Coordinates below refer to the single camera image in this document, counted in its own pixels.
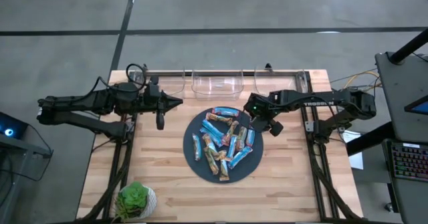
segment potted plant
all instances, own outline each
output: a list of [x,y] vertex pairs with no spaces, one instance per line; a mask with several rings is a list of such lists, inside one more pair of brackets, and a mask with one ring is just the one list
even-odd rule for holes
[[116,198],[116,218],[122,222],[148,217],[156,207],[154,191],[134,181],[119,191]]

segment computer monitor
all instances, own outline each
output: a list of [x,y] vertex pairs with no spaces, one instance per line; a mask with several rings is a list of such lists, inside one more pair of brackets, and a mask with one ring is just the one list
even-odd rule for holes
[[404,111],[428,115],[428,96],[424,96],[404,107]]
[[0,134],[20,140],[28,124],[0,112]]

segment blue light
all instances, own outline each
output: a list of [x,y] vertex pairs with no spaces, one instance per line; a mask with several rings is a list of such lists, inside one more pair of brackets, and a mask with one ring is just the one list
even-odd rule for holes
[[12,129],[6,129],[5,130],[5,135],[6,136],[12,136],[12,134],[13,134],[13,130]]

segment candy bar wrapper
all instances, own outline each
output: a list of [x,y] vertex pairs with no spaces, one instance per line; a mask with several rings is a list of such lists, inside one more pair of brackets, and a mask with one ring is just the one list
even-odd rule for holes
[[236,150],[241,151],[245,146],[245,137],[247,136],[247,128],[242,126],[239,130],[238,138],[236,140]]
[[219,153],[215,149],[214,143],[211,141],[211,138],[209,138],[208,134],[204,134],[202,136],[203,140],[205,141],[205,144],[207,147],[211,150],[211,154],[215,160],[219,160]]
[[228,181],[229,173],[227,172],[226,160],[220,160],[220,181]]
[[208,146],[203,149],[203,152],[205,153],[205,156],[207,157],[208,165],[211,171],[213,172],[213,175],[217,175],[219,173],[219,167],[214,161],[213,158],[213,150],[211,150]]
[[229,169],[233,169],[237,165],[237,163],[241,161],[244,157],[246,157],[247,154],[250,153],[251,151],[253,151],[253,149],[249,146],[246,146],[242,151],[239,151],[235,155],[235,157],[233,157],[233,160],[227,163],[227,165],[229,166]]
[[223,144],[221,143],[221,139],[217,136],[215,136],[213,133],[211,133],[207,128],[203,127],[199,130],[203,134],[208,134],[209,138],[216,144],[218,147],[222,147]]
[[249,147],[252,147],[254,144],[254,137],[255,137],[254,130],[248,129],[247,140],[245,141],[245,144]]
[[228,181],[229,173],[227,172],[226,150],[219,151],[220,157],[220,181]]
[[231,161],[233,159],[233,154],[235,154],[235,149],[236,149],[237,137],[238,136],[236,134],[233,134],[232,137],[230,138],[229,151],[227,152],[227,156],[225,158],[225,160],[227,161]]
[[216,107],[216,108],[213,108],[213,111],[211,111],[211,112],[213,114],[221,114],[221,115],[226,115],[226,116],[234,116],[234,117],[239,116],[239,110],[234,110],[231,108]]
[[215,136],[219,138],[223,138],[223,133],[220,132],[214,125],[212,125],[208,120],[202,120],[202,126],[204,126],[209,132],[213,133]]
[[195,149],[195,161],[201,160],[202,148],[199,137],[196,134],[192,134],[193,137],[193,148]]
[[207,115],[205,116],[206,120],[214,120],[214,121],[220,121],[220,122],[224,122],[227,125],[231,125],[233,122],[232,118],[226,118],[226,117],[222,117],[222,116],[218,116],[212,113],[207,113]]
[[232,137],[233,132],[235,131],[236,126],[238,126],[238,121],[233,121],[227,133],[221,139],[221,143],[225,146],[229,146],[230,138]]

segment white pot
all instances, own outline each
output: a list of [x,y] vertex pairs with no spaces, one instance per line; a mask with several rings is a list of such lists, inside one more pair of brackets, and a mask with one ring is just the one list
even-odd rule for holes
[[129,218],[128,220],[134,220],[134,219],[143,219],[150,215],[152,215],[154,209],[156,208],[157,199],[156,199],[156,193],[154,193],[154,190],[152,190],[150,187],[146,187],[148,189],[147,193],[147,204],[144,210],[142,211],[141,215],[139,217],[133,217]]

